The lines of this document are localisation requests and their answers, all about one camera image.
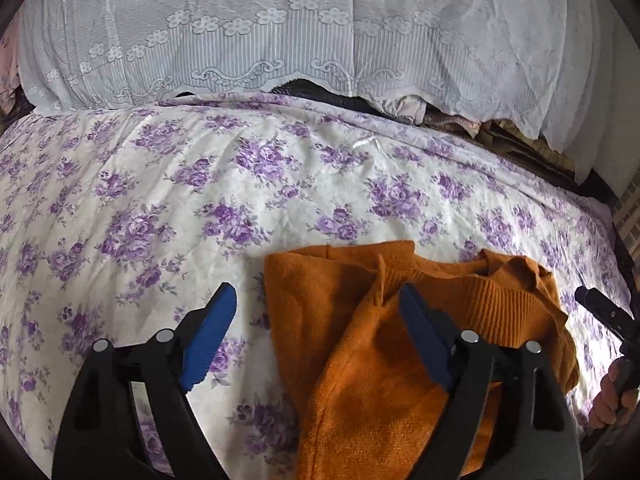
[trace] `silver screw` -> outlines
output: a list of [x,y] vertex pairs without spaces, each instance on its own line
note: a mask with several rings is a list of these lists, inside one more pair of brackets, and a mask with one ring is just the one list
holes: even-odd
[[460,334],[462,341],[467,343],[477,343],[480,341],[480,336],[476,334],[473,330],[463,330],[462,334]]
[[540,346],[540,343],[537,341],[527,341],[525,348],[532,354],[539,354],[542,352],[542,346]]
[[109,342],[106,339],[98,339],[94,343],[95,352],[104,352],[109,347]]
[[167,343],[174,338],[174,331],[170,328],[165,328],[156,334],[156,341],[159,343]]

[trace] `orange fabric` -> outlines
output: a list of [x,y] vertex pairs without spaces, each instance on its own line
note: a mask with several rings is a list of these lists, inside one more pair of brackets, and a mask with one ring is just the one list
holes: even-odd
[[[264,283],[278,366],[300,417],[298,480],[403,480],[424,449],[447,394],[428,378],[398,312],[407,281],[490,343],[539,341],[562,389],[577,383],[554,278],[528,258],[481,251],[440,264],[415,256],[412,242],[272,254]],[[489,395],[465,473],[482,465],[499,396]]]

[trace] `hand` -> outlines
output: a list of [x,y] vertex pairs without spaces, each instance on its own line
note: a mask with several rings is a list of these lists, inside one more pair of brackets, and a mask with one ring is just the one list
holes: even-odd
[[[593,407],[589,412],[589,426],[595,430],[603,428],[606,424],[613,424],[616,421],[616,411],[618,410],[618,394],[613,385],[618,371],[620,359],[611,363],[609,372],[600,381],[600,393],[593,399]],[[628,423],[638,404],[638,390],[630,390],[622,395],[622,406],[628,409],[626,415],[620,421],[621,425]]]

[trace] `orange sweater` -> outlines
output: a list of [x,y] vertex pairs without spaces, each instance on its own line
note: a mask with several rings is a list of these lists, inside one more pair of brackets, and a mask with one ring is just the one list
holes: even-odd
[[[298,480],[403,480],[424,449],[447,394],[398,312],[407,281],[460,330],[514,348],[539,341],[561,388],[576,385],[554,278],[528,258],[481,251],[440,264],[415,256],[412,242],[272,254],[264,282],[280,374],[300,417]],[[499,401],[494,388],[465,474],[482,465]]]

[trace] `floral bed sheet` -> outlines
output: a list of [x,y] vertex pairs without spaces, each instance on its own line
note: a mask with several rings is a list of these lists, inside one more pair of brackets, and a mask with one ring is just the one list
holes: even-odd
[[[263,259],[408,238],[432,260],[491,248],[554,271],[580,361],[568,402],[584,421],[618,354],[573,291],[629,300],[609,226],[602,204],[463,140],[288,96],[28,116],[0,137],[0,412],[50,474],[92,342],[144,341],[229,282],[238,313],[188,399],[231,478],[290,476],[296,419],[270,341]],[[167,470],[136,391],[147,448]]]

